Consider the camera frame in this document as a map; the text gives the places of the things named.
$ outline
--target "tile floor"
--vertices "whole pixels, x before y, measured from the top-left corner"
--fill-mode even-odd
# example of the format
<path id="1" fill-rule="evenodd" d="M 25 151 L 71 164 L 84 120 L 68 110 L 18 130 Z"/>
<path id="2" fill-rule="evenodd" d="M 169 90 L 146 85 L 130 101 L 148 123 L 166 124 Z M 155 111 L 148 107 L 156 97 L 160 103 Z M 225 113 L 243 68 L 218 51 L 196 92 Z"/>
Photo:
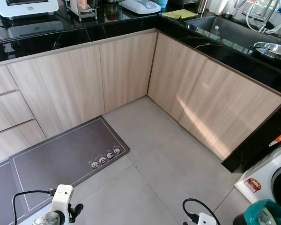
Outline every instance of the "tile floor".
<path id="1" fill-rule="evenodd" d="M 75 187 L 71 203 L 84 205 L 76 225 L 182 225 L 189 197 L 209 206 L 221 225 L 232 225 L 250 205 L 234 187 L 237 176 L 148 97 L 104 118 L 131 152 Z M 194 202 L 187 209 L 207 212 Z"/>

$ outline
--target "white appliance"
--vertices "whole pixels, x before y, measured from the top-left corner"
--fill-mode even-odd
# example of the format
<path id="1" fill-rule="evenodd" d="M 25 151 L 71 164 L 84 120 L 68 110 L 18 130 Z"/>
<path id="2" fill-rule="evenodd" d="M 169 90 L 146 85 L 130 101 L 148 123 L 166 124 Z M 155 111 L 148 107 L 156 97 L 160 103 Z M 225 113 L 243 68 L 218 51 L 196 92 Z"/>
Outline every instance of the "white appliance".
<path id="1" fill-rule="evenodd" d="M 58 8 L 57 0 L 0 0 L 0 15 L 3 17 L 49 13 Z"/>
<path id="2" fill-rule="evenodd" d="M 149 0 L 124 0 L 122 7 L 137 14 L 157 13 L 161 9 L 159 5 Z"/>
<path id="3" fill-rule="evenodd" d="M 247 170 L 235 187 L 251 203 L 271 199 L 281 206 L 281 147 Z"/>

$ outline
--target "gray floor mat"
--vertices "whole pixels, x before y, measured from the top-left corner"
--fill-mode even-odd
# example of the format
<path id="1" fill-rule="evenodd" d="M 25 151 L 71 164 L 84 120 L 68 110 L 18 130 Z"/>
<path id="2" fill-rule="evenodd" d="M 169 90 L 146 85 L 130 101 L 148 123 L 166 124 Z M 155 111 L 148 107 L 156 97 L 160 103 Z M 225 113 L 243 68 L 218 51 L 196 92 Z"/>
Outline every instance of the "gray floor mat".
<path id="1" fill-rule="evenodd" d="M 0 163 L 0 225 L 13 225 L 12 198 L 18 193 L 13 173 L 8 160 Z M 15 200 L 18 223 L 25 219 L 20 199 Z"/>
<path id="2" fill-rule="evenodd" d="M 129 147 L 99 117 L 9 158 L 19 192 L 73 187 L 125 155 Z M 46 194 L 23 195 L 26 216 L 50 203 Z"/>

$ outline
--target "black marble countertop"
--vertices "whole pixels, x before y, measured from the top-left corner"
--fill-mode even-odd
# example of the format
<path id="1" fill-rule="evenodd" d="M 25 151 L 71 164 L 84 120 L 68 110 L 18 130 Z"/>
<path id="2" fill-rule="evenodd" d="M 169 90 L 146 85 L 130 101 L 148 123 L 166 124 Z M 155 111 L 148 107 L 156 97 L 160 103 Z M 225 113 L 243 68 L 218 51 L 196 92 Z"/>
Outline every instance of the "black marble countertop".
<path id="1" fill-rule="evenodd" d="M 194 4 L 185 8 L 194 11 Z M 179 9 L 168 4 L 167 11 Z M 187 26 L 159 14 L 137 15 L 119 5 L 101 3 L 98 19 L 78 17 L 67 12 L 63 2 L 54 15 L 10 21 L 0 17 L 0 62 L 54 49 L 157 28 L 162 33 L 196 49 L 281 93 L 281 62 L 267 61 L 248 49 Z M 214 16 L 207 10 L 199 17 Z M 281 134 L 281 109 L 251 134 L 222 164 L 230 171 L 243 172 L 272 151 L 268 144 Z"/>
<path id="2" fill-rule="evenodd" d="M 97 19 L 68 12 L 9 20 L 0 16 L 0 62 L 156 27 L 157 14 L 137 15 L 119 5 L 101 4 Z"/>

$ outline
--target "cabinet drawer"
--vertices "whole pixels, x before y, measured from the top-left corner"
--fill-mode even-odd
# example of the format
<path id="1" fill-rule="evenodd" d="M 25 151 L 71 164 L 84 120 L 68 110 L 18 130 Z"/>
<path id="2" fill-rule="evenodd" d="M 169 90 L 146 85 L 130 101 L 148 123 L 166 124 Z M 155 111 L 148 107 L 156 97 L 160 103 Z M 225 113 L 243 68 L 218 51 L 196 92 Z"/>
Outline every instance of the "cabinet drawer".
<path id="1" fill-rule="evenodd" d="M 98 45 L 8 65 L 46 137 L 104 114 Z"/>
<path id="2" fill-rule="evenodd" d="M 0 131 L 33 119 L 19 91 L 0 96 Z"/>
<path id="3" fill-rule="evenodd" d="M 0 161 L 45 139 L 35 120 L 0 132 Z"/>
<path id="4" fill-rule="evenodd" d="M 0 94 L 16 89 L 17 86 L 13 78 L 11 77 L 7 67 L 6 66 L 0 67 Z"/>

